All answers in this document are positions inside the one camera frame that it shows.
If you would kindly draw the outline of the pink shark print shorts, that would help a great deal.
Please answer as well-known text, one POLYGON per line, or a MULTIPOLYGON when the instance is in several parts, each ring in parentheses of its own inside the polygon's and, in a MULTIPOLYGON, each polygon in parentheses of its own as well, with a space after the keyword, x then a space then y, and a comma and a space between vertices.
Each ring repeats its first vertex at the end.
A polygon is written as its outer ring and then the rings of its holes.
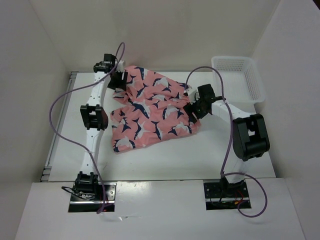
POLYGON ((126 89, 117 88, 113 94, 123 106, 110 113, 116 154, 199 131, 201 123, 193 123, 183 109, 190 102, 184 95, 185 83, 139 66, 131 65, 125 71, 126 89))

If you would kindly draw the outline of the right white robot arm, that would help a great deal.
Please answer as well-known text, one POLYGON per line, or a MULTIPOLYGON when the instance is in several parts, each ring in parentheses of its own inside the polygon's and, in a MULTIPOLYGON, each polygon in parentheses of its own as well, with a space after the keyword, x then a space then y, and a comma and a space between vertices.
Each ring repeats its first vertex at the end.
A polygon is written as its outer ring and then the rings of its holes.
POLYGON ((210 84, 196 90, 184 91, 189 103, 184 110, 192 124, 203 123, 215 131, 221 129, 225 136, 226 152, 222 155, 219 170, 219 197, 238 197, 249 171, 249 165, 261 158, 270 149, 269 136, 264 117, 245 112, 228 103, 223 96, 217 96, 210 84))

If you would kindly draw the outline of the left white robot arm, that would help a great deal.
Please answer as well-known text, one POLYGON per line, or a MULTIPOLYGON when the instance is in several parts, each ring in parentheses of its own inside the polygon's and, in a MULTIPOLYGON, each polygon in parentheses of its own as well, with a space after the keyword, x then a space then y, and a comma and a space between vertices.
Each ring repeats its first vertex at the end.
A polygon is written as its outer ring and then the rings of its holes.
POLYGON ((80 114, 86 130, 86 144, 80 172, 74 183, 73 191, 83 199, 94 200, 101 197, 101 186, 94 164, 97 163, 99 147, 109 118, 103 108, 104 97, 108 88, 125 91, 128 73, 125 62, 106 53, 103 60, 93 66, 94 82, 90 97, 85 105, 80 107, 80 114))

